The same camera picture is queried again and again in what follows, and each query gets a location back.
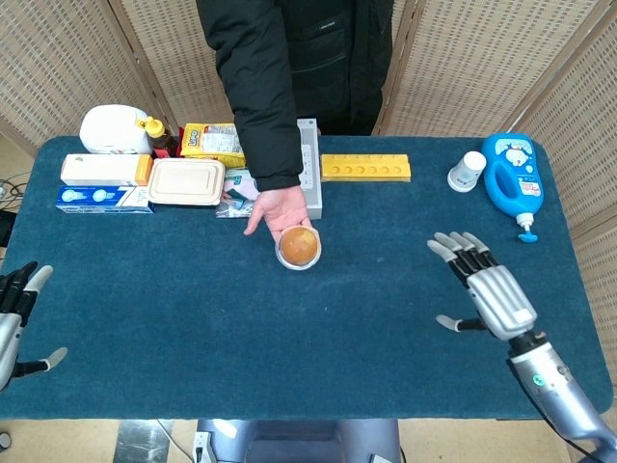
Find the white wet wipes tub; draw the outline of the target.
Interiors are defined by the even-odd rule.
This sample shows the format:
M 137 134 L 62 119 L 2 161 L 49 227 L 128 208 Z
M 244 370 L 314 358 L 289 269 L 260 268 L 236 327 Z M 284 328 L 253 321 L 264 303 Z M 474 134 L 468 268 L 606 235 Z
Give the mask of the white wet wipes tub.
M 121 104 L 98 105 L 84 116 L 79 138 L 90 153 L 151 154 L 142 126 L 147 113 Z

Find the wicker folding screen panel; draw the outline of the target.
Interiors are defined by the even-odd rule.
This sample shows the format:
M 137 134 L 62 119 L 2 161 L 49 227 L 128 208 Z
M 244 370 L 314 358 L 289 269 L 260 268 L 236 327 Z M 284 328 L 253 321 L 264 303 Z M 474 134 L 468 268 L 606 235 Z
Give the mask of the wicker folding screen panel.
M 547 149 L 611 386 L 617 424 L 617 28 L 577 54 L 518 126 Z
M 484 136 L 512 117 L 602 0 L 395 0 L 377 135 Z
M 150 91 L 173 129 L 230 123 L 232 113 L 196 0 L 108 0 Z
M 0 134 L 30 156 L 101 104 L 163 111 L 109 0 L 0 0 Z

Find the person's black jacket torso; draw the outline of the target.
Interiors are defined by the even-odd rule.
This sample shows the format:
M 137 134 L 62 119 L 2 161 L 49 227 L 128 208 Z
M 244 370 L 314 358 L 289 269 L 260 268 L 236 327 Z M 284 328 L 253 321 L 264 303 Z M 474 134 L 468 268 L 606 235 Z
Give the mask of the person's black jacket torso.
M 394 0 L 274 0 L 297 116 L 326 135 L 372 133 L 392 56 Z

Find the orange jelly cup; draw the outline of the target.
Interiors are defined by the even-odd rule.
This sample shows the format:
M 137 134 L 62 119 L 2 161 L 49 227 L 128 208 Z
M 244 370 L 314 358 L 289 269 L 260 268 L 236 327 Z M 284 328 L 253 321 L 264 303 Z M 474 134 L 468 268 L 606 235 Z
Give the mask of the orange jelly cup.
M 302 271 L 315 265 L 322 252 L 319 233 L 306 226 L 286 229 L 275 247 L 279 262 L 287 269 Z

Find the blue detergent pump bottle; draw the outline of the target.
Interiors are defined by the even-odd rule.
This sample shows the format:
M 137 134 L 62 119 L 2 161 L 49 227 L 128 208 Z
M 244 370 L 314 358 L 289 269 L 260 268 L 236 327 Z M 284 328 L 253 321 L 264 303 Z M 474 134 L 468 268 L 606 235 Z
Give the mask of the blue detergent pump bottle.
M 483 142 L 482 153 L 487 160 L 483 178 L 490 200 L 523 230 L 518 235 L 521 242 L 535 243 L 538 236 L 531 227 L 543 205 L 544 188 L 532 140 L 522 133 L 493 134 Z

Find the white and orange carton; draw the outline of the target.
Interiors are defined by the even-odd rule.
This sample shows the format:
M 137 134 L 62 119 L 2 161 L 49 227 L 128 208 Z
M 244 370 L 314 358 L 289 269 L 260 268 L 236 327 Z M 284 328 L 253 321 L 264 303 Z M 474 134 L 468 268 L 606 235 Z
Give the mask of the white and orange carton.
M 69 186 L 145 186 L 153 166 L 149 154 L 72 153 L 60 179 Z

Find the green white wipes packet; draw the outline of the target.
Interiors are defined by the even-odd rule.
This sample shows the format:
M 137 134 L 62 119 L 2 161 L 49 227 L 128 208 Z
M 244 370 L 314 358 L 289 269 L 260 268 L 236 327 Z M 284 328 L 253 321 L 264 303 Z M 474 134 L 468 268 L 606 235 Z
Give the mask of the green white wipes packet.
M 219 219 L 249 218 L 258 196 L 256 181 L 248 169 L 228 169 L 215 216 Z

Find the person's bare hand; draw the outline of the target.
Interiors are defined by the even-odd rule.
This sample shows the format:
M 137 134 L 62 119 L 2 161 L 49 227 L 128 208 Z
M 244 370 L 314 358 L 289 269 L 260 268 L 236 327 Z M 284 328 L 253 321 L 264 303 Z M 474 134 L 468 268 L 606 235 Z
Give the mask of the person's bare hand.
M 287 229 L 310 227 L 309 213 L 300 186 L 261 192 L 253 206 L 245 235 L 253 234 L 264 221 L 273 240 L 278 243 Z

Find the person's black jacket sleeve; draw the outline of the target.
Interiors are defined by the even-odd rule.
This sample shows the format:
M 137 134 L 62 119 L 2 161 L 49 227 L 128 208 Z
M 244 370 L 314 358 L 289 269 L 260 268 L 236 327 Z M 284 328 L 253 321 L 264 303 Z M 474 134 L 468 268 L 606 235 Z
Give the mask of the person's black jacket sleeve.
M 196 3 L 257 189 L 298 186 L 303 160 L 281 8 L 275 0 Z

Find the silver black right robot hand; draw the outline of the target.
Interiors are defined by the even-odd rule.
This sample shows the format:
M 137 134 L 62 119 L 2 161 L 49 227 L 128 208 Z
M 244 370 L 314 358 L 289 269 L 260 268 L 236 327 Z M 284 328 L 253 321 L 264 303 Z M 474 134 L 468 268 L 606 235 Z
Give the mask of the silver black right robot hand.
M 511 341 L 534 328 L 537 313 L 512 273 L 499 264 L 490 248 L 470 232 L 436 232 L 428 248 L 440 256 L 468 292 L 478 314 L 473 319 L 436 317 L 442 327 L 463 331 L 489 331 Z

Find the yellow snack package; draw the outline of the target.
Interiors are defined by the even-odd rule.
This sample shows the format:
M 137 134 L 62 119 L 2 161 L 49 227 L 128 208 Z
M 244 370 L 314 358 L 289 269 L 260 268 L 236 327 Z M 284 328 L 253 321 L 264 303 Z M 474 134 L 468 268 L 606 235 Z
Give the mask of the yellow snack package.
M 180 156 L 214 159 L 228 168 L 244 168 L 246 158 L 233 123 L 187 123 Z

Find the yellow plastic hole tray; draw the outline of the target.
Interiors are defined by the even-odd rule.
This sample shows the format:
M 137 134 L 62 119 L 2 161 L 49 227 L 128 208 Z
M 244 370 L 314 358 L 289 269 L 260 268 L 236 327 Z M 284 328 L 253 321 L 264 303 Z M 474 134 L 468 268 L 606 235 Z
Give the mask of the yellow plastic hole tray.
M 323 181 L 410 182 L 407 154 L 322 154 Z

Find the blue table cloth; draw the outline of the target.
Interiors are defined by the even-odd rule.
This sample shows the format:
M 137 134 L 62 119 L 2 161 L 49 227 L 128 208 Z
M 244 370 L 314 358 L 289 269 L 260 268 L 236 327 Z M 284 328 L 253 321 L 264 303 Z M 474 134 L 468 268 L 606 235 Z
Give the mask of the blue table cloth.
M 20 356 L 68 350 L 47 373 L 0 393 L 0 419 L 526 417 L 532 414 L 486 333 L 457 335 L 436 316 L 473 304 L 427 248 L 435 232 L 472 232 L 520 282 L 538 325 L 579 384 L 610 400 L 602 355 L 556 188 L 545 186 L 535 244 L 482 188 L 451 191 L 449 168 L 480 141 L 324 138 L 328 152 L 408 155 L 408 183 L 328 183 L 316 227 L 322 256 L 279 264 L 267 230 L 207 208 L 67 214 L 55 205 L 64 157 L 40 150 L 4 265 L 54 273 Z

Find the beige lidded lunch box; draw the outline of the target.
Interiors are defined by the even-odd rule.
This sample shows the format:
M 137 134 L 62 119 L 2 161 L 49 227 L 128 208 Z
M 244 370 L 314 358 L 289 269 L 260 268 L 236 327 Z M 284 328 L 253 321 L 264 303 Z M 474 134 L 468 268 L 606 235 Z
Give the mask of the beige lidded lunch box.
M 148 180 L 148 199 L 154 204 L 218 205 L 225 173 L 226 167 L 218 160 L 156 159 Z

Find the white floor power strip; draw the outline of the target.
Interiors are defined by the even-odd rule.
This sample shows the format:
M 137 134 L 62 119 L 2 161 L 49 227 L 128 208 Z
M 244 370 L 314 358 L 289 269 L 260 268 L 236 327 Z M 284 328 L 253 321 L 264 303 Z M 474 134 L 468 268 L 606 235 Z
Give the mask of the white floor power strip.
M 210 446 L 211 434 L 207 431 L 197 431 L 193 443 L 194 463 L 216 463 L 216 457 Z

